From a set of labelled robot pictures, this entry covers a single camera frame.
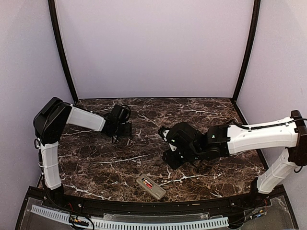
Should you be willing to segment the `white remote control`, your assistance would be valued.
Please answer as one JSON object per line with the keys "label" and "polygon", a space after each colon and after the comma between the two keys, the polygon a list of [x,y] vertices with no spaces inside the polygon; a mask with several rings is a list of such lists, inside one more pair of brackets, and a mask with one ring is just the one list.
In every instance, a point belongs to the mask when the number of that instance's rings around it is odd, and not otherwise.
{"label": "white remote control", "polygon": [[145,174],[139,176],[136,179],[136,182],[157,200],[161,200],[166,194],[165,189],[163,189]]}

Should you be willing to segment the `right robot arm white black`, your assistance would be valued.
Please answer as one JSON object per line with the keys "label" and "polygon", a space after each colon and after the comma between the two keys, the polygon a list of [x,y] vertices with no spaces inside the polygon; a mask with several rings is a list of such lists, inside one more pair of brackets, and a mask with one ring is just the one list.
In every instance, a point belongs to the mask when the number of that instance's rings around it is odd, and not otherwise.
{"label": "right robot arm white black", "polygon": [[241,125],[235,121],[212,126],[203,134],[187,122],[171,128],[161,127],[160,137],[170,149],[163,153],[163,160],[176,170],[184,163],[210,161],[229,157],[247,150],[282,147],[279,158],[254,182],[254,190],[245,196],[245,204],[255,208],[290,172],[298,173],[307,164],[306,119],[298,110],[281,120]]}

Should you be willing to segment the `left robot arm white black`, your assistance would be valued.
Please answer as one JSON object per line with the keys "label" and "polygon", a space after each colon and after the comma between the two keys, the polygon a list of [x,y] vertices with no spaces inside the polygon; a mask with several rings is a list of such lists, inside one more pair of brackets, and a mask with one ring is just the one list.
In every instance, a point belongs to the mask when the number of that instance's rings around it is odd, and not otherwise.
{"label": "left robot arm white black", "polygon": [[46,187],[50,190],[62,187],[58,145],[67,124],[101,132],[115,142],[118,137],[132,135],[130,114],[131,109],[127,105],[116,104],[111,112],[99,115],[53,97],[33,120],[36,136],[34,145],[39,150],[39,164]]}

